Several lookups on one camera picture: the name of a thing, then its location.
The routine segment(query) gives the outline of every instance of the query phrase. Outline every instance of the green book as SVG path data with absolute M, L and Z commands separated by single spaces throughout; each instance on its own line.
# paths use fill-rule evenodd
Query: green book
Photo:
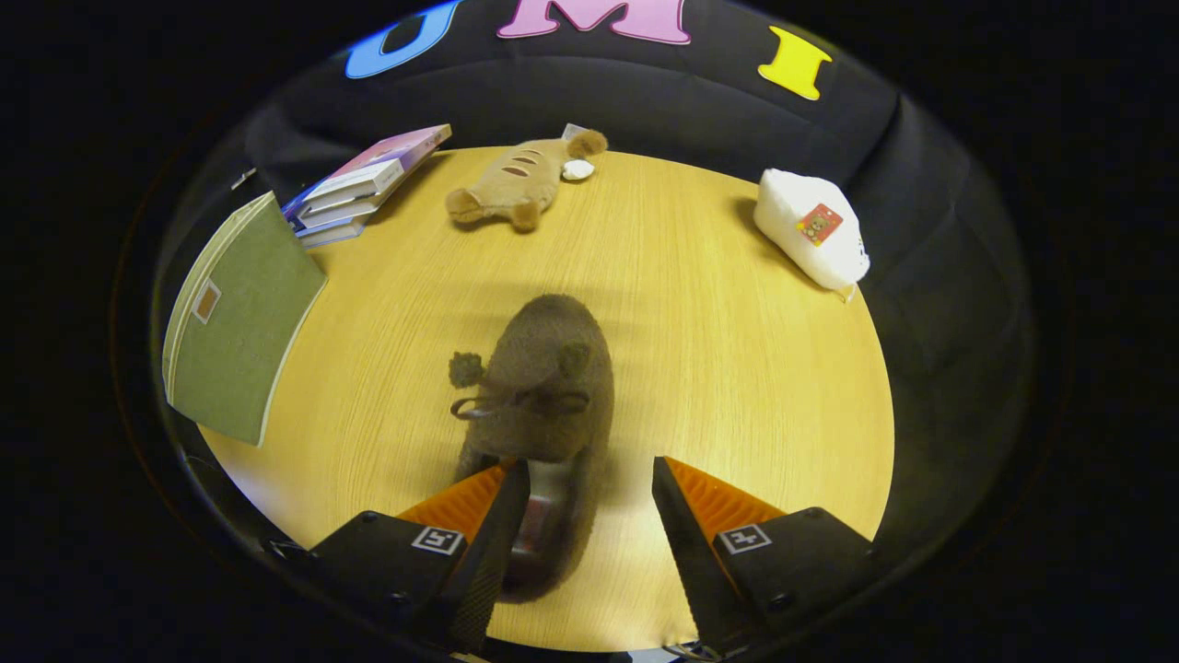
M 230 215 L 197 256 L 169 319 L 169 405 L 262 446 L 286 353 L 327 281 L 272 191 Z

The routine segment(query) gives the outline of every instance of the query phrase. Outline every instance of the wooden table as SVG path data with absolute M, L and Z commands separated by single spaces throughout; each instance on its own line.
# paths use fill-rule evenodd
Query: wooden table
M 585 557 L 555 592 L 499 604 L 488 635 L 574 651 L 694 639 L 651 498 L 671 455 L 872 538 L 893 474 L 893 406 L 863 297 L 814 285 L 753 225 L 752 183 L 607 152 L 562 183 L 532 235 L 460 231 L 442 201 L 502 147 L 435 155 L 364 234 L 311 250 L 329 281 L 291 347 L 266 442 L 204 431 L 242 491 L 310 547 L 357 512 L 448 485 L 466 424 L 455 350 L 489 356 L 542 293 L 579 297 L 615 375 L 608 485 Z

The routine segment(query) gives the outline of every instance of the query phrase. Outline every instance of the pink letter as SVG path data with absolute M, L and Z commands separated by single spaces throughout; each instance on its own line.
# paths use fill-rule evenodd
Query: pink letter
M 687 44 L 692 40 L 680 25 L 684 0 L 520 0 L 515 18 L 496 34 L 514 39 L 555 31 L 561 24 L 548 18 L 551 5 L 555 5 L 581 32 L 598 27 L 606 17 L 625 6 L 623 20 L 610 26 L 615 33 L 664 44 Z

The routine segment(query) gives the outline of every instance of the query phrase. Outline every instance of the blue letter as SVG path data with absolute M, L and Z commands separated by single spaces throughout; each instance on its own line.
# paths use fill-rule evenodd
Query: blue letter
M 446 35 L 446 31 L 450 29 L 450 18 L 454 17 L 454 8 L 459 6 L 459 2 L 462 0 L 452 0 L 417 14 L 426 19 L 422 21 L 417 38 L 393 53 L 382 53 L 381 46 L 393 28 L 400 24 L 393 24 L 380 33 L 356 44 L 348 57 L 348 64 L 344 65 L 344 73 L 348 78 L 368 78 L 403 65 L 429 51 Z

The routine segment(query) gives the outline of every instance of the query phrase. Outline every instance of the white small object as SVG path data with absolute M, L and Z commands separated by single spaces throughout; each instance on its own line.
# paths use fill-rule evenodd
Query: white small object
M 561 177 L 569 180 L 585 179 L 593 175 L 593 164 L 585 159 L 572 159 L 565 162 L 561 168 Z
M 855 285 L 868 274 L 871 261 L 859 219 L 832 182 L 768 169 L 762 173 L 753 222 L 828 290 Z

